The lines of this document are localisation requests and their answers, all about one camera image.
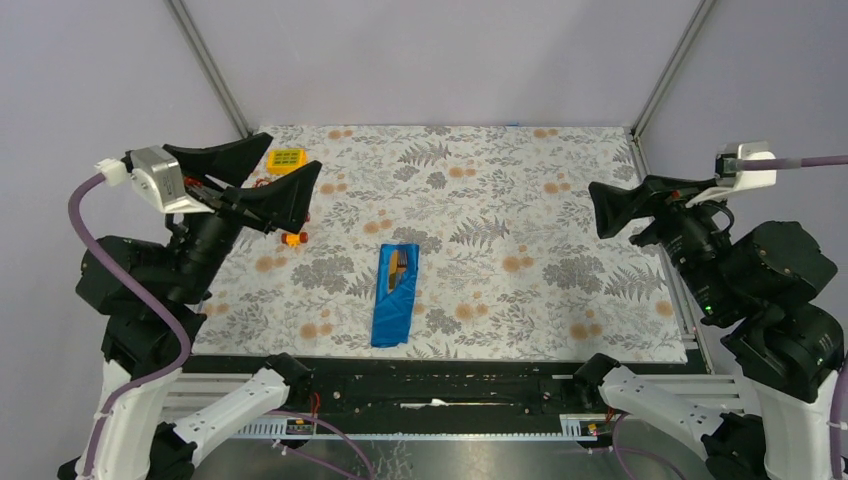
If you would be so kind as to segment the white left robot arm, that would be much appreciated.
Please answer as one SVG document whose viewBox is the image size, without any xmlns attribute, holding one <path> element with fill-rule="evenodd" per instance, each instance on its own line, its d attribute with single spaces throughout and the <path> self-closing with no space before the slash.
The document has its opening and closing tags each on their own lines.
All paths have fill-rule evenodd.
<svg viewBox="0 0 848 480">
<path fill-rule="evenodd" d="M 67 211 L 85 244 L 77 295 L 107 317 L 103 382 L 83 453 L 61 479 L 188 479 L 225 440 L 280 407 L 309 401 L 311 370 L 289 354 L 267 357 L 239 388 L 175 422 L 164 402 L 206 321 L 199 311 L 244 229 L 299 233 L 309 217 L 321 164 L 311 161 L 257 187 L 247 180 L 272 143 L 257 133 L 207 148 L 165 144 L 105 159 L 71 194 Z M 100 185 L 129 182 L 165 217 L 158 244 L 95 238 L 81 204 Z"/>
</svg>

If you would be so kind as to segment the wooden fork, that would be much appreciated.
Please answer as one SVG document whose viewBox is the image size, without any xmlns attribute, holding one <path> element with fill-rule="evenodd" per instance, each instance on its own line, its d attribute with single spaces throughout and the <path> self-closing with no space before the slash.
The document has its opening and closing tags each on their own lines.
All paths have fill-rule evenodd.
<svg viewBox="0 0 848 480">
<path fill-rule="evenodd" d="M 409 265 L 409 255 L 406 250 L 397 252 L 396 271 L 395 271 L 395 286 L 398 286 L 403 279 Z"/>
</svg>

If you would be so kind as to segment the wooden spoon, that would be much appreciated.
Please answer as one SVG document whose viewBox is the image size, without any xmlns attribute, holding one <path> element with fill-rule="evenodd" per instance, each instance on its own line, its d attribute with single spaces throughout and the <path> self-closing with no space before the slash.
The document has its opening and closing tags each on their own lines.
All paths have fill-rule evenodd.
<svg viewBox="0 0 848 480">
<path fill-rule="evenodd" d="M 400 252 L 398 250 L 395 250 L 391 253 L 389 258 L 387 282 L 388 292 L 392 292 L 396 286 L 399 256 Z"/>
</svg>

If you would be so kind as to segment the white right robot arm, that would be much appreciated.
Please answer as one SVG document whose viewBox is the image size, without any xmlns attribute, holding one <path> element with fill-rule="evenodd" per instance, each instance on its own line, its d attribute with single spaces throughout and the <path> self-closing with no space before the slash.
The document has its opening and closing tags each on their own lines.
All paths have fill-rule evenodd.
<svg viewBox="0 0 848 480">
<path fill-rule="evenodd" d="M 842 479 L 839 420 L 832 407 L 845 370 L 841 324 L 814 304 L 837 273 L 796 221 L 767 221 L 739 240 L 715 216 L 711 180 L 650 175 L 632 189 L 593 182 L 597 234 L 616 236 L 636 219 L 638 247 L 657 245 L 688 288 L 707 326 L 725 330 L 759 403 L 755 414 L 698 405 L 596 354 L 574 375 L 583 410 L 633 415 L 686 446 L 716 479 Z"/>
</svg>

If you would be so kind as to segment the blue cloth napkin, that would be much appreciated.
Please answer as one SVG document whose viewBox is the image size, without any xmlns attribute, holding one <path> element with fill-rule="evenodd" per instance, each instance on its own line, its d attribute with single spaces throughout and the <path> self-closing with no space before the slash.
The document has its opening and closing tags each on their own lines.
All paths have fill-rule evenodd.
<svg viewBox="0 0 848 480">
<path fill-rule="evenodd" d="M 407 254 L 407 269 L 398 285 L 389 291 L 389 268 L 395 252 Z M 419 254 L 420 246 L 417 244 L 381 245 L 370 338 L 372 347 L 390 348 L 408 342 L 419 273 Z"/>
</svg>

